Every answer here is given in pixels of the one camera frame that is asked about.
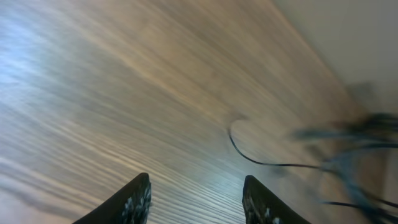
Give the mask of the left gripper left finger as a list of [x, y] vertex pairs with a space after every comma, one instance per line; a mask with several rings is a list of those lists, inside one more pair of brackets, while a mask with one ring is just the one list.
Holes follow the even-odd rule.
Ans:
[[96, 209], [73, 224], [146, 224], [151, 206], [148, 173], [140, 173]]

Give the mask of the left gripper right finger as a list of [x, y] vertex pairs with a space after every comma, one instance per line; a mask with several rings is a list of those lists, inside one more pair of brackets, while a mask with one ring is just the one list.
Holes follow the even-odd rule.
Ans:
[[242, 204], [246, 224], [310, 224], [253, 175], [245, 177]]

